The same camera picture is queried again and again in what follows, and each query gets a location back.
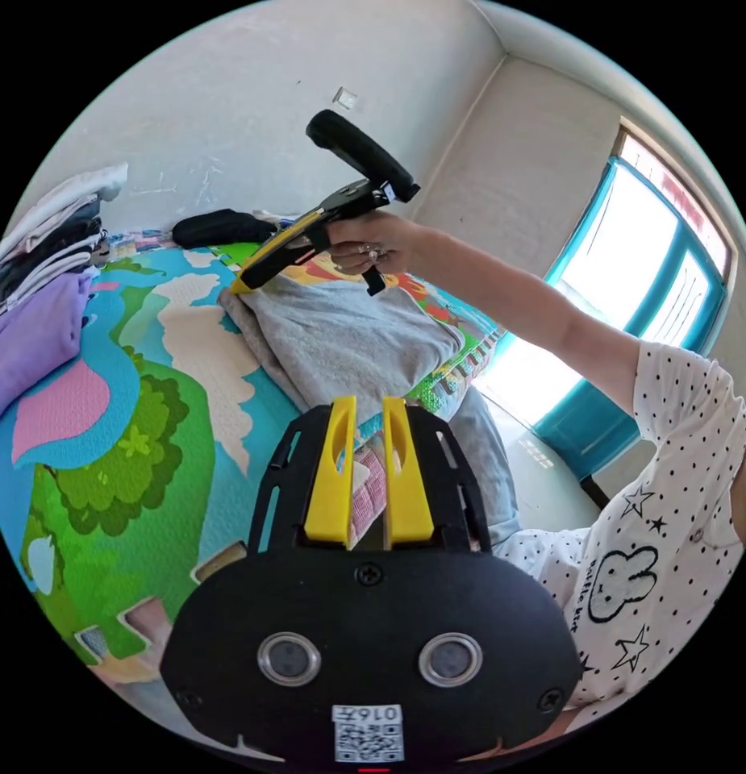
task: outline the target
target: hand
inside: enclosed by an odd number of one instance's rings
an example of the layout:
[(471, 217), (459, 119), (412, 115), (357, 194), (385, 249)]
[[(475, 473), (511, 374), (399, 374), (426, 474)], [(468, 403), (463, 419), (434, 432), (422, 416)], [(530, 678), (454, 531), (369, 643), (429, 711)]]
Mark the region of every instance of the hand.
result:
[(376, 266), (384, 274), (412, 271), (426, 229), (396, 215), (373, 212), (327, 226), (338, 271), (355, 276)]

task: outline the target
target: purple cloth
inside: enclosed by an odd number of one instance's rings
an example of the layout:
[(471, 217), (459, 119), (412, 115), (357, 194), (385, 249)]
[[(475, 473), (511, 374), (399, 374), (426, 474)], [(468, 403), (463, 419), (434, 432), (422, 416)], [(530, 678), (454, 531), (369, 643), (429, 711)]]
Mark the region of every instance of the purple cloth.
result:
[(9, 404), (80, 351), (92, 277), (61, 274), (0, 316), (0, 417)]

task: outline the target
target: black bag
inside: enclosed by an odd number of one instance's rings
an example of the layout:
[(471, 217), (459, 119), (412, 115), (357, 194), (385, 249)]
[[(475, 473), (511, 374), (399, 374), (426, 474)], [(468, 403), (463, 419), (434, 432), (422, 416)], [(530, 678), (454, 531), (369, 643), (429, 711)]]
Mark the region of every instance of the black bag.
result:
[(180, 248), (207, 248), (238, 242), (263, 243), (276, 233), (272, 223), (257, 220), (248, 212), (217, 210), (180, 220), (173, 227), (173, 241)]

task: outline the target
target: qr code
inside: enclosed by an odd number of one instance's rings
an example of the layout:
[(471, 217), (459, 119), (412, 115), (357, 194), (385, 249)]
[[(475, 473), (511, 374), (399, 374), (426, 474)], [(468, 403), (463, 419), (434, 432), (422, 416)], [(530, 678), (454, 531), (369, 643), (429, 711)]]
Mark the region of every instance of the qr code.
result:
[(404, 759), (401, 724), (336, 723), (337, 762), (383, 764)]

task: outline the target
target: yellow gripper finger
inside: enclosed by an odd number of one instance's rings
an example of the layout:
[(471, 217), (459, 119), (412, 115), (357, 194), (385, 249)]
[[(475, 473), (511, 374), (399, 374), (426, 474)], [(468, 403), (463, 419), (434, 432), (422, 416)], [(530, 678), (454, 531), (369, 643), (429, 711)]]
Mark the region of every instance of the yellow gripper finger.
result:
[(262, 245), (259, 250), (257, 250), (257, 252), (253, 253), (249, 257), (246, 265), (241, 267), (238, 276), (235, 278), (235, 280), (233, 280), (230, 286), (230, 292), (234, 295), (241, 295), (242, 293), (253, 293), (254, 289), (250, 288), (244, 281), (244, 273), (246, 272), (247, 268), (253, 266), (258, 260), (262, 260), (266, 256), (270, 255), (270, 253), (272, 253), (274, 250), (277, 250), (288, 242), (291, 242), (292, 239), (294, 239), (296, 236), (300, 236), (300, 234), (305, 231), (306, 228), (319, 220), (322, 215), (324, 215), (324, 210), (321, 208), (313, 210), (312, 212), (303, 215), (291, 226), (285, 228), (284, 231), (279, 231), (277, 234), (274, 234), (267, 242), (265, 242), (265, 244)]
[[(401, 398), (384, 398), (383, 431), (388, 501), (386, 548), (402, 543), (426, 543), (434, 535), (435, 524), (423, 487), (405, 401)], [(394, 462), (395, 451), (399, 457), (399, 470)]]
[[(332, 404), (305, 521), (306, 537), (311, 541), (342, 543), (351, 548), (355, 428), (356, 398), (337, 398)], [(344, 452), (344, 466), (339, 471), (341, 452)]]

